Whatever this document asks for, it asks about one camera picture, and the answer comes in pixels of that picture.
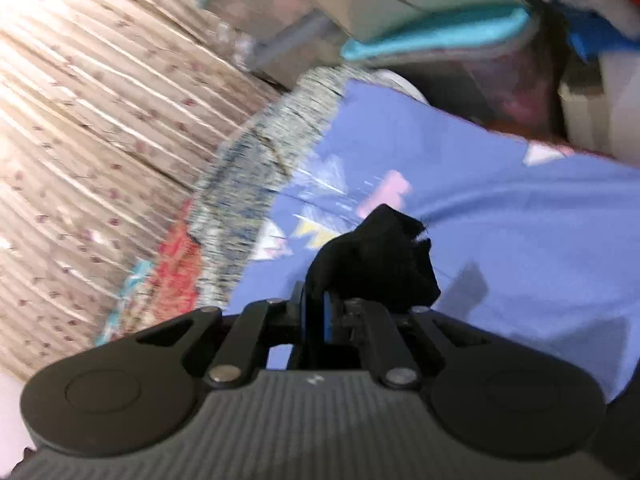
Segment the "yellow pattern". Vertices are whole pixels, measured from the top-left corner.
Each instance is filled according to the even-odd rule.
[[[308,218],[299,218],[296,230],[292,234],[295,238],[302,238],[305,235],[313,235],[311,240],[305,246],[307,249],[320,249],[329,240],[333,240],[335,237],[340,236],[340,233],[332,231],[324,227],[318,222],[309,220]]]

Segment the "round pad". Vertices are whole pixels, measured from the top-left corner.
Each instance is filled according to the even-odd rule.
[[[122,341],[57,362],[26,385],[34,439],[65,454],[114,456],[172,434],[195,403],[194,381],[171,348]]]
[[[431,403],[454,436],[506,458],[571,452],[597,430],[606,408],[600,387],[580,368],[505,344],[451,356]]]

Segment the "gray plastic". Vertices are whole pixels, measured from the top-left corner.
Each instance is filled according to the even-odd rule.
[[[41,450],[11,480],[580,480],[615,479],[586,452],[546,462],[500,460],[442,430],[415,392],[368,372],[264,370],[212,392],[156,446],[107,459]]]

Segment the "blue fabric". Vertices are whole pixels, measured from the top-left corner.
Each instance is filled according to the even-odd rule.
[[[437,310],[578,365],[612,400],[640,356],[639,189],[640,171],[606,158],[491,134],[350,82],[277,197],[272,236],[230,311],[289,297],[318,247],[383,198],[428,226]],[[275,351],[271,366],[286,355]]]
[[[441,48],[475,48],[516,36],[529,23],[524,7],[496,5],[438,12],[371,43],[348,40],[346,61]]]
[[[640,40],[630,40],[599,14],[559,4],[557,7],[569,25],[569,45],[583,61],[611,50],[640,50]]]

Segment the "ribbed surface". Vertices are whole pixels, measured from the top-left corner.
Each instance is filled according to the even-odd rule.
[[[366,372],[319,375],[262,372],[247,388],[211,394],[186,428],[151,449],[110,460],[43,451],[11,478],[615,478],[586,453],[537,463],[485,456],[444,433],[415,394],[376,386]]]
[[[219,144],[277,94],[217,55],[224,24],[194,0],[0,16],[0,368],[25,381],[93,345]]]

